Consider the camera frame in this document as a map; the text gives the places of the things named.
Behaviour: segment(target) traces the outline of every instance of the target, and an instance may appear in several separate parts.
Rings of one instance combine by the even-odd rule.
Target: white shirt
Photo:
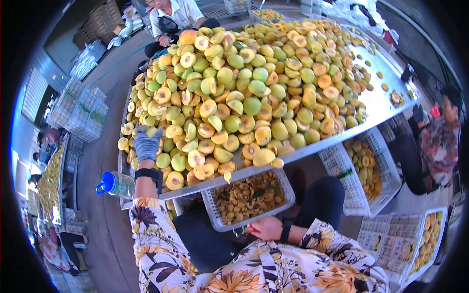
[[[200,12],[195,0],[170,0],[173,14],[167,15],[163,10],[154,8],[150,12],[150,22],[155,37],[161,36],[163,32],[159,29],[158,17],[166,16],[171,18],[180,30],[192,28],[197,19],[204,15]]]

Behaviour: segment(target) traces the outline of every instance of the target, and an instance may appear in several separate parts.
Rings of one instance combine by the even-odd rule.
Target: cardboard box
[[[116,34],[116,36],[119,34],[119,32],[125,28],[124,24],[118,24],[115,29],[113,30],[113,33]]]

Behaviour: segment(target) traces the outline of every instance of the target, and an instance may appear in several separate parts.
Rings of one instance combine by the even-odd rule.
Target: gray glove
[[[156,162],[156,153],[159,148],[159,141],[163,135],[163,128],[158,129],[153,137],[148,137],[147,129],[148,126],[137,126],[134,148],[138,163],[143,160],[153,160]]]

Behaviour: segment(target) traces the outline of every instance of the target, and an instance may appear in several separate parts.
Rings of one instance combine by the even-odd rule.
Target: black bag
[[[175,34],[179,32],[177,24],[169,17],[158,17],[159,29],[166,34]]]

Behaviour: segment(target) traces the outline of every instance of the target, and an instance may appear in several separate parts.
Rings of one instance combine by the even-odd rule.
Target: sorting table
[[[296,160],[299,160],[303,157],[309,156],[311,154],[317,153],[321,150],[324,150],[330,146],[333,146],[337,143],[341,143],[342,141],[354,137],[400,113],[403,111],[412,108],[415,104],[417,104],[421,99],[424,97],[424,90],[420,83],[417,80],[410,80],[407,83],[404,83],[401,80],[401,75],[405,69],[405,63],[399,59],[399,57],[393,55],[391,56],[387,50],[385,50],[378,42],[374,41],[370,36],[366,33],[360,31],[358,28],[354,28],[352,25],[349,24],[342,24],[341,26],[345,29],[355,29],[358,31],[361,38],[369,39],[371,44],[376,46],[375,54],[371,54],[368,52],[369,48],[364,48],[362,46],[352,46],[349,45],[350,49],[354,52],[355,56],[362,55],[362,59],[355,58],[354,64],[361,65],[366,67],[368,73],[371,74],[370,84],[374,86],[373,91],[366,90],[360,96],[359,100],[366,105],[366,111],[369,117],[366,119],[365,123],[360,124],[356,127],[347,129],[340,134],[336,134],[332,137],[323,139],[317,143],[310,144],[302,149],[296,150],[295,152],[289,153],[287,155],[282,156],[284,163],[290,163]],[[240,31],[242,28],[233,29],[234,31]],[[367,66],[365,61],[369,61],[371,66]],[[383,74],[383,78],[380,79],[377,76],[377,72],[381,72]],[[381,87],[383,83],[386,83],[389,87],[388,91],[384,91]],[[396,90],[397,93],[403,93],[405,104],[399,107],[395,107],[391,102],[391,92]],[[126,115],[127,115],[127,106],[129,100],[127,99],[126,105],[124,107],[124,113],[122,116],[122,124],[126,122]],[[242,148],[240,147],[236,152],[234,152],[234,158],[232,161],[236,164],[236,166],[240,166],[242,155]],[[123,151],[119,152],[119,172],[124,174],[130,174],[130,166],[127,163],[127,154]],[[271,165],[264,165],[260,167],[250,166],[244,168],[239,171],[235,171],[232,174],[231,182],[236,180],[241,180],[246,177],[250,177],[255,174],[259,174],[266,170],[272,169]],[[203,190],[207,190],[209,188],[215,188],[218,186],[225,185],[226,181],[223,179],[223,176],[202,181],[196,185],[186,186],[178,190],[168,191],[163,194],[159,195],[159,198],[162,200],[169,200],[175,199],[178,197],[187,196],[193,193],[201,192]],[[126,201],[121,199],[121,208],[122,209],[129,209],[132,207],[132,203],[130,201]]]

